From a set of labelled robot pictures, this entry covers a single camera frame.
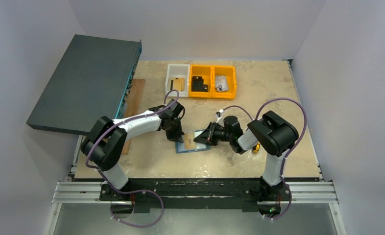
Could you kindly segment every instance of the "beige work surface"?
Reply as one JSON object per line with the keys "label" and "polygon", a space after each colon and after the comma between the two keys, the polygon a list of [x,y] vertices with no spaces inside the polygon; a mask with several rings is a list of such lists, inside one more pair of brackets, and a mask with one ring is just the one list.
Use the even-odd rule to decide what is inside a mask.
{"label": "beige work surface", "polygon": [[[233,65],[236,68],[236,99],[179,100],[186,109],[181,121],[184,132],[205,129],[215,121],[215,112],[229,105],[244,107],[254,118],[259,107],[272,98],[298,99],[286,61],[139,61],[135,78],[146,81],[139,113],[163,104],[168,64]],[[295,104],[276,101],[269,104],[262,114],[268,110],[275,111],[301,132],[303,116]],[[237,116],[243,130],[250,121],[237,108],[231,108],[223,115]],[[75,178],[100,178],[93,169],[85,167],[84,160],[85,156],[80,153]],[[258,154],[248,151],[240,155],[234,153],[227,142],[219,142],[208,151],[176,154],[174,142],[167,140],[164,131],[156,131],[133,138],[129,154],[122,155],[119,164],[130,178],[241,178],[260,177],[265,161],[263,148]],[[285,176],[319,177],[308,131],[290,154]]]}

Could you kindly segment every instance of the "dark gray panel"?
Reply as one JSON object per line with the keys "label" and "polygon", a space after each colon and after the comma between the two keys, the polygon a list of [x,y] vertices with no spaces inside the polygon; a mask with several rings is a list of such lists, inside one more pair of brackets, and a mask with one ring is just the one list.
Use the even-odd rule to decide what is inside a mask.
{"label": "dark gray panel", "polygon": [[27,124],[87,134],[101,116],[115,118],[141,43],[75,35]]}

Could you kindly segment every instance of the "wooden plank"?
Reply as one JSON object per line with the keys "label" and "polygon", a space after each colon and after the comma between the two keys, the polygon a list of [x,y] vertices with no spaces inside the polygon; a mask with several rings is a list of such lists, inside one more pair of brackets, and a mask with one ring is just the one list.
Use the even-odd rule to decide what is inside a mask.
{"label": "wooden plank", "polygon": [[[144,93],[145,79],[133,79],[132,88],[126,99],[126,111],[124,118],[128,118],[138,114],[139,105],[141,104],[142,94]],[[128,154],[130,140],[128,140],[122,149],[122,154]]]}

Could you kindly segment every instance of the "wooden block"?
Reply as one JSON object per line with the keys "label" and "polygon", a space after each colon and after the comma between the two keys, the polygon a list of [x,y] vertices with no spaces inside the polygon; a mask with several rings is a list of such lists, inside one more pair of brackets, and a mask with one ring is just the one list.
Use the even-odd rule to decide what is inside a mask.
{"label": "wooden block", "polygon": [[183,77],[170,79],[168,82],[168,90],[184,91],[184,81]]}
{"label": "wooden block", "polygon": [[185,149],[195,149],[197,144],[194,142],[194,132],[187,132],[184,134],[184,147]]}
{"label": "wooden block", "polygon": [[[139,105],[141,103],[142,94],[144,93],[145,80],[133,79],[132,88],[126,99],[126,111],[124,118],[128,118],[138,114]],[[128,154],[130,147],[130,140],[128,140],[122,149],[122,154]]]}

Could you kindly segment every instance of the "orange bin compartment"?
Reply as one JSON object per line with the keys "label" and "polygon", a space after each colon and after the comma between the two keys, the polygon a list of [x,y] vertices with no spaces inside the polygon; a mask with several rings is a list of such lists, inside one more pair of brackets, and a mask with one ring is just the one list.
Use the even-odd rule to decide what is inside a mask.
{"label": "orange bin compartment", "polygon": [[[207,92],[193,92],[193,78],[195,76],[201,76],[204,80],[204,85],[208,85]],[[211,98],[212,91],[214,90],[214,67],[210,65],[191,65],[190,68],[190,84],[188,97],[192,98]]]}
{"label": "orange bin compartment", "polygon": [[[216,75],[226,76],[227,86],[229,88],[228,91],[218,92],[216,90]],[[234,66],[215,65],[214,76],[212,77],[211,84],[212,84],[212,90],[211,90],[212,98],[234,99],[236,97],[236,89],[237,89],[236,70]]]}

